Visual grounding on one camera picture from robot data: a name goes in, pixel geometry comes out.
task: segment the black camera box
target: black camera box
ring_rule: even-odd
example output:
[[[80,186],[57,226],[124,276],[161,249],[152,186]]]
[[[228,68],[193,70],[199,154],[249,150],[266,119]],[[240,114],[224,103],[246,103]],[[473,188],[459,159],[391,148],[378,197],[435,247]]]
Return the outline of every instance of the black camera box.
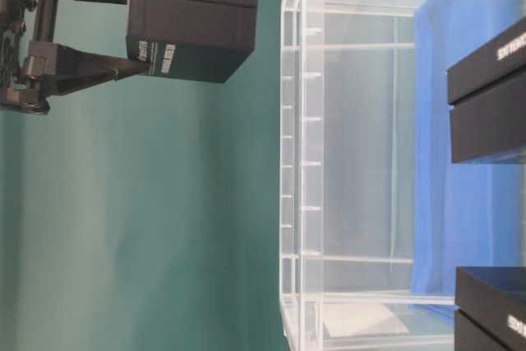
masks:
[[[506,348],[526,349],[526,268],[458,268],[455,301]]]
[[[149,75],[225,82],[254,51],[258,0],[129,0],[127,51]]]
[[[462,311],[454,315],[454,351],[510,351]]]
[[[454,163],[526,161],[526,18],[448,70]]]

